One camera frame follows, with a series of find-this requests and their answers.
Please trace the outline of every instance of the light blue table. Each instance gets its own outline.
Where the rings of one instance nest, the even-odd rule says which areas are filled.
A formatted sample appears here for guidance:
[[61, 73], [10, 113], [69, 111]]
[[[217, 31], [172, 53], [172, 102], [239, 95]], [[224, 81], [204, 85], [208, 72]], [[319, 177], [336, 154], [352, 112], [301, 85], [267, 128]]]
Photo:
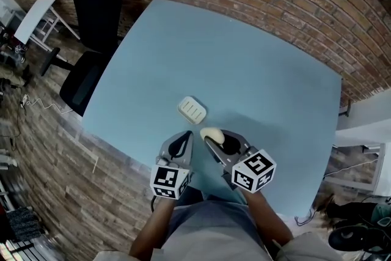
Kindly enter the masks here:
[[[275, 211], [305, 216], [337, 126], [340, 77], [296, 47], [218, 13], [154, 0], [115, 52], [83, 127], [151, 166], [161, 144], [193, 130], [192, 185], [240, 200], [199, 137], [205, 126], [242, 134], [277, 163], [263, 189]], [[192, 126], [177, 112], [192, 95], [207, 108]]]

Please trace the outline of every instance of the black and white marker cube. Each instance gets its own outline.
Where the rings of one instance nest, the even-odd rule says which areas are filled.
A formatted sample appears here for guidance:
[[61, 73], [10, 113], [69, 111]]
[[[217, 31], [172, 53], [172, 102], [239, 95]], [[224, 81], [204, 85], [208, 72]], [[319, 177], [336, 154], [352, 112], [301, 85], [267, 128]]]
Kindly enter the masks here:
[[254, 193], [273, 179], [276, 163], [263, 149], [232, 167], [232, 183]]
[[190, 183], [190, 178], [191, 171], [188, 169], [154, 165], [150, 186], [156, 196], [179, 199]]

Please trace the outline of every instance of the black office chair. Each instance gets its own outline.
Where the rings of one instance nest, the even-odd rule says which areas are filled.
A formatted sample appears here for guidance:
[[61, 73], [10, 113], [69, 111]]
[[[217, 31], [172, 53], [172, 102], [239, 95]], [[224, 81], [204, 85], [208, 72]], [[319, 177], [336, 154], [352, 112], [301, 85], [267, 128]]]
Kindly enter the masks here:
[[85, 52], [75, 65], [57, 57], [55, 48], [41, 67], [43, 76], [50, 65], [70, 70], [60, 97], [80, 116], [83, 116], [111, 56], [118, 47], [117, 30], [122, 0], [73, 0], [83, 45], [95, 51]]

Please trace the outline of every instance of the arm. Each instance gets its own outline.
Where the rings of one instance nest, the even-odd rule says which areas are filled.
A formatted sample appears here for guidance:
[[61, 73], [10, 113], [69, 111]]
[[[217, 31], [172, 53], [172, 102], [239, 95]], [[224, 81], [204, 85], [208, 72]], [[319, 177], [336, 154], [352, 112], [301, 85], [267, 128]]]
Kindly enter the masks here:
[[273, 259], [279, 248], [272, 242], [275, 240], [281, 246], [293, 239], [293, 235], [285, 223], [276, 215], [261, 193], [251, 194], [241, 190], [247, 200], [250, 214], [257, 225], [258, 234]]
[[169, 222], [176, 200], [162, 198], [151, 217], [135, 239], [129, 255], [141, 261], [149, 261], [153, 248], [161, 248], [166, 239]]

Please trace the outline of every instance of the white soap dish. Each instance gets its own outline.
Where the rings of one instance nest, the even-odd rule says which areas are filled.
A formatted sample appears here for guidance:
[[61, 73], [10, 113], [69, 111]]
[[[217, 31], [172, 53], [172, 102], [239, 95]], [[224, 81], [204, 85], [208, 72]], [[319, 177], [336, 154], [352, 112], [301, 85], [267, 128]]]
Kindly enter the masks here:
[[178, 105], [178, 111], [192, 124], [199, 124], [206, 117], [206, 109], [190, 96], [184, 97]]

